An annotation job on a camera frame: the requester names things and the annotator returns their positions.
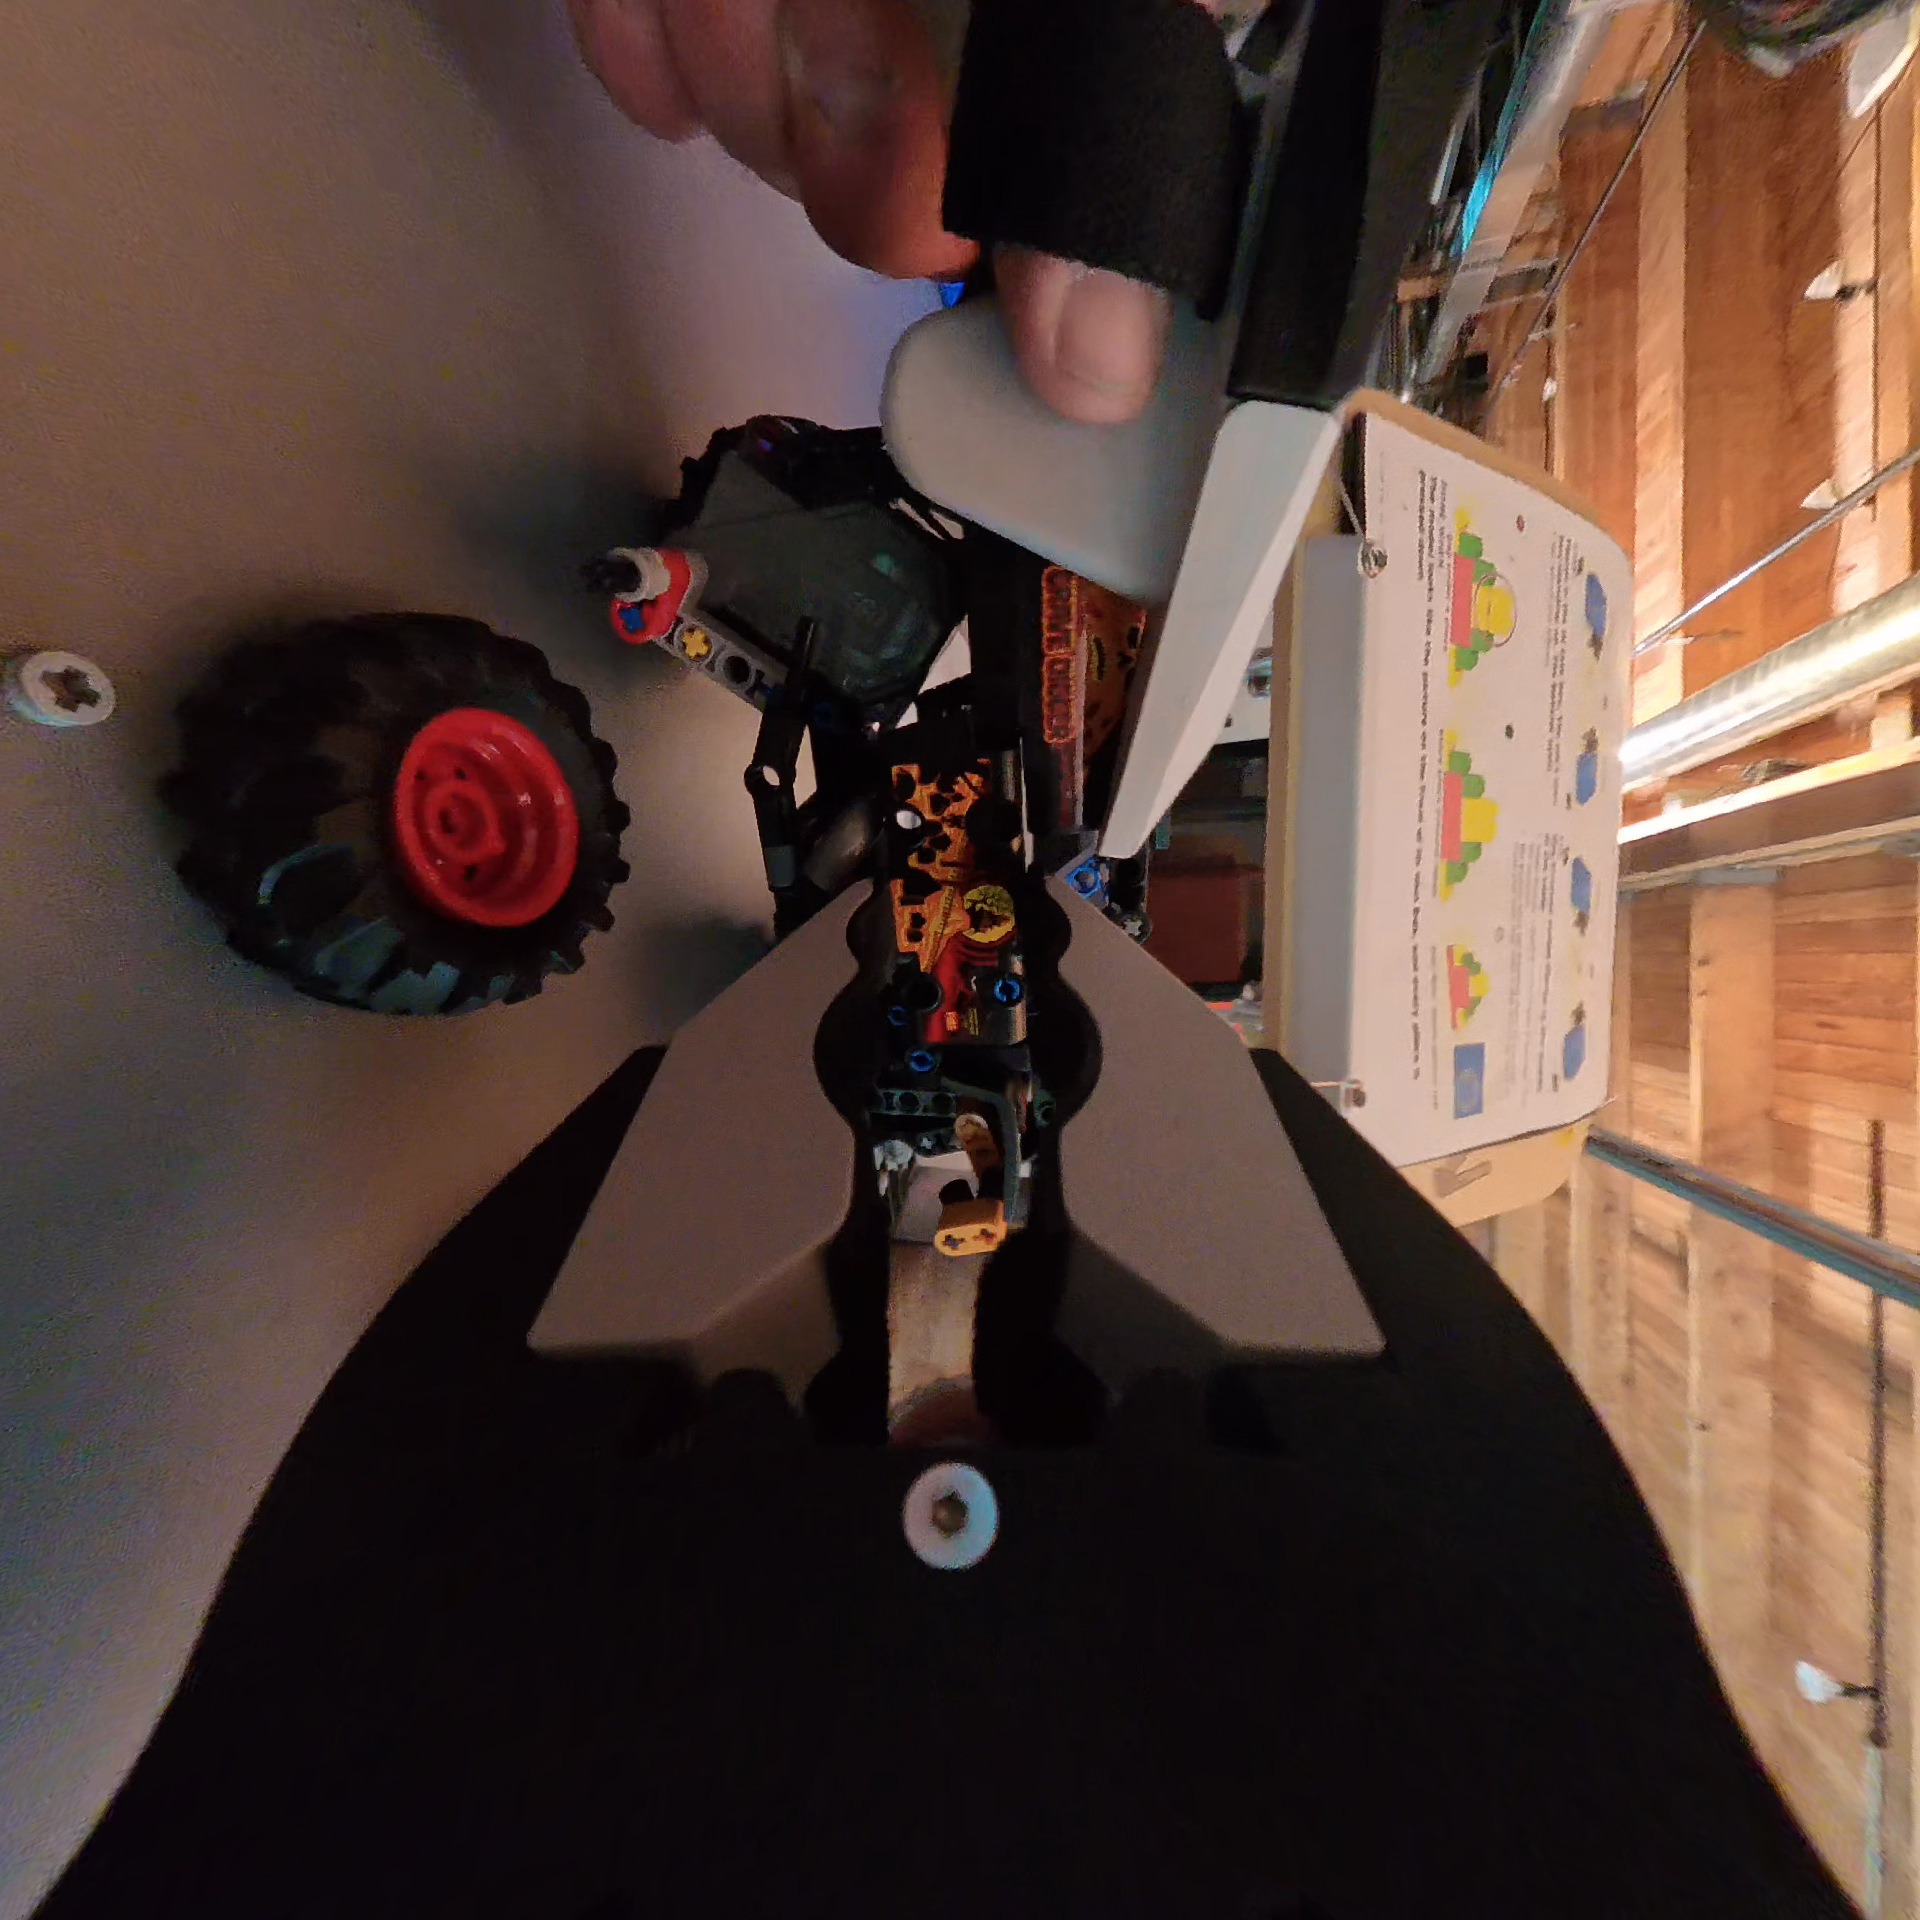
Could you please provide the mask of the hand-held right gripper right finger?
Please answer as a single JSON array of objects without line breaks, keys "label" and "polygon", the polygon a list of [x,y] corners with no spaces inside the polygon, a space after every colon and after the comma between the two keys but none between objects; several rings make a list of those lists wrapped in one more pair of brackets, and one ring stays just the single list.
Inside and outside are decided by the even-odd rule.
[{"label": "hand-held right gripper right finger", "polygon": [[993,1427],[1100,1427],[1152,1373],[1371,1361],[1366,1300],[1256,1053],[1059,879],[1036,879],[1030,1043],[1051,1118],[1032,1219],[984,1270]]}]

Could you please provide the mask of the toy brick monster truck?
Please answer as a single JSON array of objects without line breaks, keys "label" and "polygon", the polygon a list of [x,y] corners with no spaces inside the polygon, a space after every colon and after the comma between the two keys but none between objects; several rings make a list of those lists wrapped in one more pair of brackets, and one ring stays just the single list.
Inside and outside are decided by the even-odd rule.
[{"label": "toy brick monster truck", "polygon": [[1098,853],[1146,611],[937,507],[876,425],[793,416],[719,430],[584,579],[617,637],[758,711],[744,781],[776,935],[871,879],[880,1051],[857,1111],[880,1195],[900,1241],[996,1253],[1060,1125],[1041,879],[1146,935],[1143,878],[1113,887]]}]

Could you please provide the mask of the white tilted board stand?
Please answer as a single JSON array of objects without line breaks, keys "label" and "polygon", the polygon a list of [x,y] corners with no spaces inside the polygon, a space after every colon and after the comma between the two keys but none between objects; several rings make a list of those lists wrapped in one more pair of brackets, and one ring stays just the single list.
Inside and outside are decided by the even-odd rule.
[{"label": "white tilted board stand", "polygon": [[[1358,393],[1344,419],[1340,453],[1353,453],[1358,472],[1352,479],[1352,502],[1358,515],[1353,532],[1308,534],[1297,551],[1280,600],[1280,630],[1288,640],[1288,752],[1286,789],[1280,795],[1280,837],[1286,873],[1278,923],[1268,927],[1268,1044],[1344,1118],[1366,1142],[1353,1113],[1362,1094],[1340,1069],[1348,1051],[1348,1015],[1353,1009],[1353,923],[1355,923],[1355,806],[1358,806],[1358,611],[1360,590],[1360,428],[1355,414],[1386,401],[1393,412],[1410,409],[1415,419],[1455,428],[1382,393]],[[1572,507],[1599,518],[1555,477],[1528,469],[1519,459],[1490,448],[1500,462],[1528,475],[1553,483]],[[1520,1136],[1463,1156],[1399,1168],[1386,1158],[1424,1200],[1458,1228],[1532,1209],[1569,1187],[1578,1155],[1601,1116],[1614,1064],[1606,1075],[1606,1099],[1599,1111],[1569,1126],[1537,1136]]]}]

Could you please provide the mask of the silver ventilation duct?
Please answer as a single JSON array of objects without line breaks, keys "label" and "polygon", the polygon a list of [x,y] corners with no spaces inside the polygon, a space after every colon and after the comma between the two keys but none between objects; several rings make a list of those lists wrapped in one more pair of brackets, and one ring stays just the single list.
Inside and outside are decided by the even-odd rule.
[{"label": "silver ventilation duct", "polygon": [[1679,777],[1847,704],[1875,702],[1916,675],[1914,573],[1634,724],[1622,741],[1622,789]]}]

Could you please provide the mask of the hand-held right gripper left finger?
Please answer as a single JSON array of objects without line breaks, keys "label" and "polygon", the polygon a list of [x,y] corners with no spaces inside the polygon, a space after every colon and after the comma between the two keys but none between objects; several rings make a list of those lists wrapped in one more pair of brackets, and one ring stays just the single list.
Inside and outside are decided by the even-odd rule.
[{"label": "hand-held right gripper left finger", "polygon": [[776,1376],[788,1399],[838,1350],[826,1247],[857,1149],[814,1064],[855,980],[855,884],[689,1019],[640,1099],[530,1327],[546,1357],[673,1359]]}]

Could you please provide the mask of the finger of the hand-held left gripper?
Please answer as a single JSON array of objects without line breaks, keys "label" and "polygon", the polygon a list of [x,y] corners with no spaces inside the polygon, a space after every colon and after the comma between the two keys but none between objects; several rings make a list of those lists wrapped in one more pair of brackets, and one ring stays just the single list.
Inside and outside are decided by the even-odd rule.
[{"label": "finger of the hand-held left gripper", "polygon": [[1340,412],[1247,400],[1217,431],[1122,743],[1102,855],[1131,856],[1217,744],[1342,435]]}]

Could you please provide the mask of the printed instruction sheet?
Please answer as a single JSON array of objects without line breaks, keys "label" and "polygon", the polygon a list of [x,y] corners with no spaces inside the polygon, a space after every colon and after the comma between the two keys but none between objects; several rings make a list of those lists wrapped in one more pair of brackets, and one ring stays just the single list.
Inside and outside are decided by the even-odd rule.
[{"label": "printed instruction sheet", "polygon": [[1591,1118],[1611,1059],[1631,558],[1544,477],[1360,428],[1348,1051],[1395,1165]]}]

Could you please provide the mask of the small grey connector piece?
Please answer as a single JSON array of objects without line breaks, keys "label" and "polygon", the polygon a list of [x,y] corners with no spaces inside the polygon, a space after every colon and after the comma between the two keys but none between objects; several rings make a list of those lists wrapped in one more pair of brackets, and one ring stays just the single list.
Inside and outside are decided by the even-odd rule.
[{"label": "small grey connector piece", "polygon": [[57,649],[6,653],[6,718],[38,729],[97,729],[112,720],[116,692],[107,672]]}]

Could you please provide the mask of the person's left hand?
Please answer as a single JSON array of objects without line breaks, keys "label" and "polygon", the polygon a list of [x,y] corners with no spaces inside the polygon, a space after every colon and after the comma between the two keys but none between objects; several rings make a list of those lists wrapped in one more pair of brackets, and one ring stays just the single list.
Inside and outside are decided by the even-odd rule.
[{"label": "person's left hand", "polygon": [[[977,245],[944,225],[952,81],[899,1],[571,1],[593,78],[640,131],[710,137],[806,207],[841,257],[952,280]],[[1171,297],[1032,246],[996,246],[1002,326],[1032,393],[1091,425],[1140,416]]]}]

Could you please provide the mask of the black tyre red hub wheel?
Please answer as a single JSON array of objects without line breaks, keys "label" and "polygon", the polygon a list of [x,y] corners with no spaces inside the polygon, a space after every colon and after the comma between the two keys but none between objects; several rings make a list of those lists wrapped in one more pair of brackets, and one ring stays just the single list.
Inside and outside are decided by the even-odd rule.
[{"label": "black tyre red hub wheel", "polygon": [[227,647],[160,798],[227,943],[302,997],[462,1016],[586,965],[628,878],[617,757],[535,645],[430,612]]}]

